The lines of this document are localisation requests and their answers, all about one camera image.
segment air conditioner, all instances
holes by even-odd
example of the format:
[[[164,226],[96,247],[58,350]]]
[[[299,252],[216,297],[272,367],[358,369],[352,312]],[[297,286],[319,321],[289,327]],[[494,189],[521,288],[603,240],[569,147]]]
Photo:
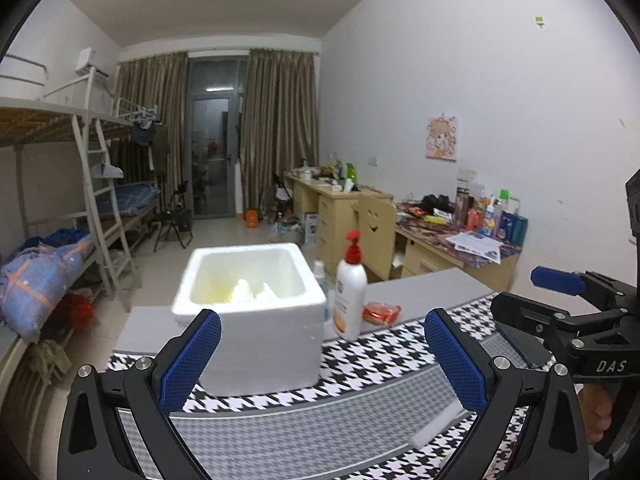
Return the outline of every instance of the air conditioner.
[[[76,65],[76,73],[85,75],[95,67],[95,73],[105,80],[109,80],[110,74],[104,68],[105,63],[95,55],[95,50],[91,47],[82,49],[78,64]]]

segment metal screw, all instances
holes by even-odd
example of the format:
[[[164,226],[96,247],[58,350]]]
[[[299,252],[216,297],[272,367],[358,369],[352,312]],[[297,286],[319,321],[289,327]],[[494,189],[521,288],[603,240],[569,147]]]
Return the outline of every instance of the metal screw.
[[[154,360],[151,357],[141,357],[136,361],[136,368],[138,370],[146,370],[153,362]]]
[[[501,355],[498,355],[498,357],[494,359],[494,365],[499,370],[506,370],[511,366],[511,362],[506,357],[502,357]]]
[[[91,365],[81,366],[80,369],[78,370],[78,375],[80,377],[87,377],[87,375],[89,375],[90,373],[91,373]]]
[[[566,366],[558,363],[556,366],[554,366],[554,370],[556,371],[556,374],[560,375],[560,376],[565,376],[569,373],[569,370],[566,369]]]

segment wall outlet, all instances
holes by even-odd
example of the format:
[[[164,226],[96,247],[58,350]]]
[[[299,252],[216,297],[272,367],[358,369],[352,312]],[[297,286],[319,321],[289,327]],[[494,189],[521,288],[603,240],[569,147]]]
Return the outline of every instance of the wall outlet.
[[[462,182],[474,182],[478,178],[478,172],[467,168],[458,168],[458,176],[456,178]]]

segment tile floor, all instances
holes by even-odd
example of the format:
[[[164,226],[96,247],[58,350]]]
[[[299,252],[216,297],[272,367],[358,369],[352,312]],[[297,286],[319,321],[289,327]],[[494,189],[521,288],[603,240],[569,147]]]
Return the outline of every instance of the tile floor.
[[[236,219],[214,219],[194,222],[193,242],[187,250],[169,238],[153,252],[153,241],[146,240],[136,251],[135,258],[142,276],[142,288],[130,292],[133,306],[171,304],[178,291],[180,277],[194,249],[200,247],[260,244],[268,241],[270,225],[246,229]],[[92,364],[103,370],[118,336],[127,322],[128,314],[120,303],[102,298],[95,305],[98,324],[88,332],[76,333],[69,342],[67,353],[74,367],[64,381],[50,388],[48,405],[43,405],[34,442],[34,461],[31,465],[41,480],[56,479],[56,462],[60,427],[66,406],[66,396],[75,370],[82,364]]]

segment door frame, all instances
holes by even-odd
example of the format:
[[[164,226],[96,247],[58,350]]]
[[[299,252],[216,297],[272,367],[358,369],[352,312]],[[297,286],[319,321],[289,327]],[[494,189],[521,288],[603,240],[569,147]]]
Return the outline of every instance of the door frame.
[[[189,75],[187,82],[187,99],[185,108],[185,133],[184,133],[184,145],[182,152],[184,153],[182,170],[185,178],[188,177],[190,184],[186,195],[188,207],[193,211],[193,217],[196,220],[208,219],[208,218],[231,218],[236,216],[236,164],[239,157],[239,132],[238,122],[239,115],[242,110],[239,108],[240,99],[244,96],[244,89],[240,91],[239,85],[234,85],[232,92],[193,92],[191,91],[191,83],[193,81],[193,68],[199,62],[203,61],[227,61],[234,60],[236,64],[236,82],[239,81],[239,72],[241,60],[246,59],[246,56],[215,56],[215,57],[196,57],[189,60]],[[210,99],[228,99],[228,120],[226,123],[226,157],[228,160],[226,166],[226,198],[227,208],[226,213],[214,213],[205,215],[196,215],[193,206],[193,174],[191,173],[191,142],[193,140],[193,107],[197,101],[206,101]],[[231,110],[238,110],[237,114],[232,114]]]

